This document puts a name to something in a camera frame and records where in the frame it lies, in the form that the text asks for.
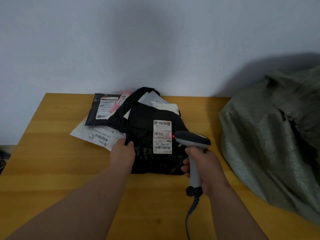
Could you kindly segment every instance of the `black package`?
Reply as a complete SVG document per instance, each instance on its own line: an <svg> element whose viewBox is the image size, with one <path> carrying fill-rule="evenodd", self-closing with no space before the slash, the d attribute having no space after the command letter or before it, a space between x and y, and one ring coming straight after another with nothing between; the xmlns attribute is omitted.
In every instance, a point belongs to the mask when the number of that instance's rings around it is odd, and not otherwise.
<svg viewBox="0 0 320 240"><path fill-rule="evenodd" d="M172 139L172 154L153 153L154 120L171 121L172 135L188 131L181 117L174 112L159 110L141 103L132 106L126 126L126 144L133 141L136 157L131 173L182 175L183 160L188 156L185 146Z"/></svg>
<svg viewBox="0 0 320 240"><path fill-rule="evenodd" d="M132 93L123 104L115 111L115 113L107 120L107 125L120 131L126 132L127 119L123 116L132 108L132 106L146 93L155 91L159 96L159 92L153 88L142 87Z"/></svg>
<svg viewBox="0 0 320 240"><path fill-rule="evenodd" d="M88 114L87 121L85 125L107 125L107 120L103 119L105 115L97 115L98 109L100 108L100 102L116 102L121 95L119 94L103 94L95 93L90 112Z"/></svg>

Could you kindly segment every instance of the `wood grain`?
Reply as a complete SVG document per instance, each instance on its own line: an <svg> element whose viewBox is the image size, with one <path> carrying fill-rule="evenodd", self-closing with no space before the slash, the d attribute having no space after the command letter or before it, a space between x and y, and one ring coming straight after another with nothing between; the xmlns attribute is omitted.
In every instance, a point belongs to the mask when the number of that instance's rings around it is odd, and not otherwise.
<svg viewBox="0 0 320 240"><path fill-rule="evenodd" d="M70 136L87 116L92 94L46 94L0 176L0 239L61 200L109 165L109 151ZM320 228L268 205L233 174L222 157L218 113L229 98L164 97L178 104L186 127L210 138L225 174L270 239L320 239ZM188 179L131 175L107 239L186 239L192 204ZM202 196L189 218L192 239L215 239L210 203Z"/></svg>

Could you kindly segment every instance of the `handheld barcode scanner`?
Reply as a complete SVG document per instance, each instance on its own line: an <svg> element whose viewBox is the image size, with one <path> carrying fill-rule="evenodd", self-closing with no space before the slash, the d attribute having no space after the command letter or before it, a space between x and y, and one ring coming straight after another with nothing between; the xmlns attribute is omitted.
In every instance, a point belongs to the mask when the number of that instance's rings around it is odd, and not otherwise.
<svg viewBox="0 0 320 240"><path fill-rule="evenodd" d="M180 143L179 146L184 145L186 147L197 147L202 152L211 145L211 141L209 138L195 134L188 131L176 131L174 133L175 140ZM188 239L190 240L189 231L188 231L188 217L197 207L200 196L202 195L202 186L201 186L201 178L199 176L196 163L192 157L189 156L190 161L190 186L186 188L187 196L194 196L194 201L192 206L190 207L187 215L186 215L186 234Z"/></svg>

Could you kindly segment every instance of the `wall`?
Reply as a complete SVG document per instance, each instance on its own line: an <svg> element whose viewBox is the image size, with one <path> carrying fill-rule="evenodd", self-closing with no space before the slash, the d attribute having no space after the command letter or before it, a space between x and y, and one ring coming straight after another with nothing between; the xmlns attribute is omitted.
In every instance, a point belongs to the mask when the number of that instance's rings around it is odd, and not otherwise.
<svg viewBox="0 0 320 240"><path fill-rule="evenodd" d="M231 96L320 63L320 0L0 0L0 145L46 92Z"/></svg>

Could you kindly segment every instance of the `right arm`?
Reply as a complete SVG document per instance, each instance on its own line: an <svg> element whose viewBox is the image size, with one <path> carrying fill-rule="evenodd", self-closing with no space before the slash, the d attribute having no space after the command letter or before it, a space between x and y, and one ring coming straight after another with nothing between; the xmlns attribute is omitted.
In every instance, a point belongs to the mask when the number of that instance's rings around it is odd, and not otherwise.
<svg viewBox="0 0 320 240"><path fill-rule="evenodd" d="M202 179L203 192L209 196L214 229L218 240L268 240L239 196L226 179L217 156L210 150L205 153L196 147L186 148L194 158ZM181 169L190 177L189 159Z"/></svg>

